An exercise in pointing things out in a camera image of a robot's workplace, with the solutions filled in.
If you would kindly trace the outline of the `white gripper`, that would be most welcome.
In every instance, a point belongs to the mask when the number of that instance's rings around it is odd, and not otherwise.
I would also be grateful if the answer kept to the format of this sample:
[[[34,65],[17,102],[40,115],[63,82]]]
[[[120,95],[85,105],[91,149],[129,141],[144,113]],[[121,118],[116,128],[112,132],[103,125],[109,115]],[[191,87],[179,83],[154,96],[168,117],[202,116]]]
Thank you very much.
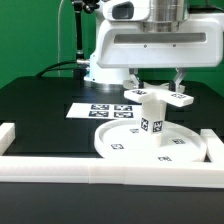
[[[130,68],[135,89],[144,83],[137,68],[177,68],[169,82],[178,90],[187,69],[215,67],[223,58],[224,14],[193,14],[176,32],[147,32],[141,22],[104,21],[99,29],[96,61],[105,68]]]

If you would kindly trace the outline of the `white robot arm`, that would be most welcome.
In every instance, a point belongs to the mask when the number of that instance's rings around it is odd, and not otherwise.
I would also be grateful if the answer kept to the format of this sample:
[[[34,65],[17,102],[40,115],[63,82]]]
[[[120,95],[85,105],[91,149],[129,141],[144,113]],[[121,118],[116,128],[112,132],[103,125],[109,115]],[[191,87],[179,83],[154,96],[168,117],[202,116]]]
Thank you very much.
[[[122,80],[130,70],[173,68],[176,88],[194,67],[223,58],[224,10],[190,6],[188,0],[96,0],[96,48],[90,77]]]

